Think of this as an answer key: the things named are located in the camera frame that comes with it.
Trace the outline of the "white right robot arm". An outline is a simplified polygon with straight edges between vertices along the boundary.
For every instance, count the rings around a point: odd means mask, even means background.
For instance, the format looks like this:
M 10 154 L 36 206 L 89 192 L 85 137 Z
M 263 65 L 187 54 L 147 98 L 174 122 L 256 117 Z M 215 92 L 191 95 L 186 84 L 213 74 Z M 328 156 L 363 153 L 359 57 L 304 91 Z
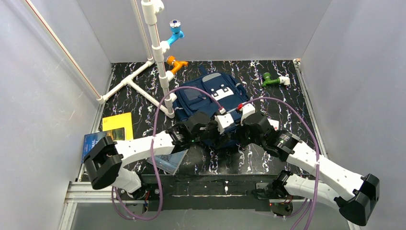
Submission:
M 262 147 L 282 162 L 296 165 L 319 179 L 317 199 L 337 209 L 348 221 L 366 226 L 379 201 L 380 180 L 369 173 L 349 171 L 316 153 L 297 135 L 275 130 L 261 112 L 242 115 L 239 132 L 243 141 Z

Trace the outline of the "navy blue student backpack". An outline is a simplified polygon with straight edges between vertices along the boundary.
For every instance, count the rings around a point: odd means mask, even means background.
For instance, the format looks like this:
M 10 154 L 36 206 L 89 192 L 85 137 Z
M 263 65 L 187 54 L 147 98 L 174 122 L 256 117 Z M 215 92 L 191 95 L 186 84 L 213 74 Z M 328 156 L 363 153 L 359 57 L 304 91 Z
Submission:
M 228 114 L 231 114 L 235 126 L 228 131 L 230 140 L 219 148 L 227 148 L 239 143 L 235 137 L 237 126 L 240 125 L 241 114 L 236 108 L 249 100 L 249 96 L 243 87 L 230 74 L 221 72 L 204 73 L 198 78 L 186 82 L 183 86 L 199 88 L 214 97 Z M 180 121 L 187 120 L 196 112 L 206 113 L 213 116 L 219 109 L 218 105 L 206 94 L 193 89 L 181 89 L 174 93 L 177 99 L 173 102 L 173 109 L 176 118 Z

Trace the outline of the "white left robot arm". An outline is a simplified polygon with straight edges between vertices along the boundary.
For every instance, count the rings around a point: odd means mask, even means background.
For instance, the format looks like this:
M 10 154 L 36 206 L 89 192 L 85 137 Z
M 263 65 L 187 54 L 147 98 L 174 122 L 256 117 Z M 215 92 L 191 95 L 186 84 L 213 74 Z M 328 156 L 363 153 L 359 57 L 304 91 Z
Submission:
M 112 140 L 106 136 L 84 157 L 84 166 L 94 190 L 115 186 L 132 193 L 140 189 L 142 183 L 137 173 L 125 168 L 127 165 L 187 150 L 194 142 L 215 141 L 234 125 L 230 114 L 209 117 L 197 112 L 187 120 L 148 137 Z

